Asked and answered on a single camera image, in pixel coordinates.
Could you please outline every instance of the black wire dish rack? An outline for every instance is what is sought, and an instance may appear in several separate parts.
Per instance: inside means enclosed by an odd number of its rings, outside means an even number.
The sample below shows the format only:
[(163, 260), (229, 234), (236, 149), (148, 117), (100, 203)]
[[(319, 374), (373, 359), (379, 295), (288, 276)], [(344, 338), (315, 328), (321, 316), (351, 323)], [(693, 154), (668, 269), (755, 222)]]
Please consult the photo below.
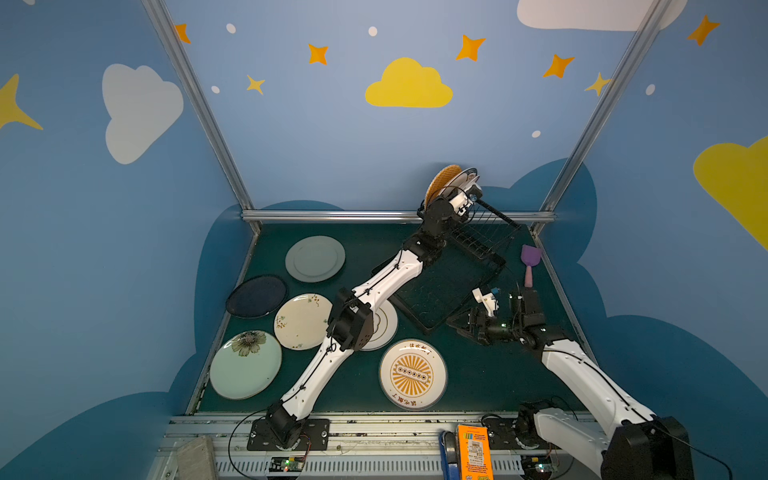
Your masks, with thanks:
[[(424, 203), (417, 214), (424, 217)], [(472, 298), (475, 288), (484, 286), (504, 269), (504, 255), (521, 228), (479, 199), (465, 218), (452, 226), (449, 241), (435, 264), (389, 298), (425, 335), (456, 314)], [(379, 264), (372, 274), (394, 258)]]

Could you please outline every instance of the barcode label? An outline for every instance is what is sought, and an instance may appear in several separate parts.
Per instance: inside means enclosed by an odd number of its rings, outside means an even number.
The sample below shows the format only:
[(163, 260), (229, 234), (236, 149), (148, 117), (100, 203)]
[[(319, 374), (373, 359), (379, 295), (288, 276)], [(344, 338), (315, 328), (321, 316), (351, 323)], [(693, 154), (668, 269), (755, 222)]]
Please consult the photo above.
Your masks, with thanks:
[(485, 456), (482, 451), (482, 442), (467, 440), (467, 462), (475, 467), (485, 466)]

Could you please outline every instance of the dark blue cloud shape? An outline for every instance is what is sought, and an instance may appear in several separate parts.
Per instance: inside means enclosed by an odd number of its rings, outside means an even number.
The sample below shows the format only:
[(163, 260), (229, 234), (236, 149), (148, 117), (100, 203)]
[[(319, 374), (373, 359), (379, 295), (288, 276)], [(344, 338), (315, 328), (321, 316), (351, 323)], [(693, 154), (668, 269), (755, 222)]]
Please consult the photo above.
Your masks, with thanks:
[(224, 314), (224, 301), (235, 286), (250, 245), (252, 232), (240, 212), (239, 205), (227, 208), (208, 231), (195, 284), (197, 351), (181, 367), (170, 390), (123, 396), (69, 419), (0, 469), (0, 480), (137, 480), (147, 476), (168, 418), (187, 407)]
[[(565, 159), (551, 161), (531, 170), (509, 188), (483, 187), (482, 199), (502, 211), (537, 211), (549, 188), (563, 168)], [(480, 172), (480, 183), (483, 176)]]
[[(558, 221), (544, 229), (543, 241), (598, 362), (634, 398), (682, 422), (691, 444), (727, 462), (734, 478), (754, 478), (768, 468), (768, 453), (758, 448), (747, 457), (744, 452), (747, 445), (765, 441), (768, 397), (688, 331), (646, 316), (606, 316), (598, 286), (577, 263), (592, 237), (597, 205), (583, 165), (558, 205)], [(693, 457), (697, 480), (727, 478), (720, 464), (696, 452)]]
[(336, 205), (315, 200), (289, 200), (264, 207), (262, 210), (344, 210)]
[[(499, 210), (536, 211), (541, 207), (549, 187), (558, 177), (565, 159), (549, 162), (531, 170), (509, 188), (483, 187), (483, 200)], [(291, 200), (264, 207), (262, 210), (343, 210), (336, 205), (314, 200)]]

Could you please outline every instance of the orange box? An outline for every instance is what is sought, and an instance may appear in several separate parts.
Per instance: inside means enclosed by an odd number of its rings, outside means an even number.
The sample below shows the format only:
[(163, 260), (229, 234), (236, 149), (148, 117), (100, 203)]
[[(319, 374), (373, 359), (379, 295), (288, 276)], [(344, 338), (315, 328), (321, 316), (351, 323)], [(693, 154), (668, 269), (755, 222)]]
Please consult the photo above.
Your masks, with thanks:
[(493, 480), (488, 429), (459, 425), (457, 437), (462, 480)]

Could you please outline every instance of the orange plate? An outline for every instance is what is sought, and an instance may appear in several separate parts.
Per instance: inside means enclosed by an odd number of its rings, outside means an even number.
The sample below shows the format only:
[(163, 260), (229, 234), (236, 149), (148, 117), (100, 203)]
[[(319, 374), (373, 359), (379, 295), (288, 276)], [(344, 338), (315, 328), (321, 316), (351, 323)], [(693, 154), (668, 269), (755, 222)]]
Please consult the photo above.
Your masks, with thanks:
[(429, 184), (427, 194), (424, 196), (424, 208), (427, 208), (429, 202), (435, 199), (440, 190), (445, 187), (445, 185), (448, 185), (448, 183), (461, 172), (463, 172), (463, 170), (458, 165), (449, 165), (440, 170), (440, 173), (435, 175), (435, 178)]

